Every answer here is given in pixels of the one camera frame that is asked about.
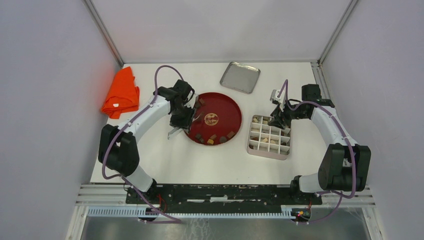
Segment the silver serving tongs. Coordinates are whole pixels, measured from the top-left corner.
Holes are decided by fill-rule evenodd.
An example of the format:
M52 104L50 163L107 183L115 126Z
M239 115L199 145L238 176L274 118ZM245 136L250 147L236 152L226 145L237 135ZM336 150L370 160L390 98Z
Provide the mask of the silver serving tongs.
M193 117L191 118L191 121L188 125L188 128L183 128L183 127L171 125L173 127L173 129L168 132L167 139L171 140L172 138L174 138L175 136L177 136L178 134L180 134L182 132L189 133L191 126L199 120L199 118L201 117L202 114L203 113L200 113L197 116L193 115Z

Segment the pink tin box with dividers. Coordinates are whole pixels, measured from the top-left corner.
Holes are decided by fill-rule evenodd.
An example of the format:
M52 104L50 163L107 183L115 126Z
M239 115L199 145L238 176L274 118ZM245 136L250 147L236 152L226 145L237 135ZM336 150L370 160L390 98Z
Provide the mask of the pink tin box with dividers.
M257 157L286 160L291 151L291 129L270 126L270 120L268 116L252 116L246 151Z

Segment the red round plate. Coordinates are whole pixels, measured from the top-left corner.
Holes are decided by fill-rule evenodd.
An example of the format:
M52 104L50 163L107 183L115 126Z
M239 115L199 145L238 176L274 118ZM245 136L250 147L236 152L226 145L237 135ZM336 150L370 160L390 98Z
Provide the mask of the red round plate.
M185 136L196 144L208 147L225 144L235 138L242 127L243 115L239 105L223 93L201 93L195 107L195 116L202 115ZM235 136L228 139L227 134L231 131L235 132ZM226 137L227 142L220 143L220 137ZM208 139L214 140L214 144L207 144Z

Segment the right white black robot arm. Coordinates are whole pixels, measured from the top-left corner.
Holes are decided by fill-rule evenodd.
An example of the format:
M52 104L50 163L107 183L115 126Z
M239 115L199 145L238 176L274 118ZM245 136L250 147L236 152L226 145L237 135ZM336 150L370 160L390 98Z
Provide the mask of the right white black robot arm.
M291 127L294 120L310 120L319 130L327 147L317 173L298 175L290 183L289 199L302 204L312 194L333 193L351 199L366 187L371 150L360 145L347 132L338 118L335 105L322 98L317 84L301 88L301 101L287 97L288 82L274 89L270 101L276 105L268 125L279 129Z

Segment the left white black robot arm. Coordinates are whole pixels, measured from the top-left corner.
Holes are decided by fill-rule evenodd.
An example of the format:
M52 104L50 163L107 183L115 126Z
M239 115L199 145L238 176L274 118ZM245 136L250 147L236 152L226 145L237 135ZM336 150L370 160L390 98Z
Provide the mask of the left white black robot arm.
M196 115L198 97L189 83L181 79L172 87L157 88L149 102L119 125L106 124L100 135L98 161L102 175L108 179L106 169L115 171L120 178L138 189L138 197L145 204L157 198L156 181L140 166L138 142L154 124L169 115L172 130L168 137L184 131L190 132Z

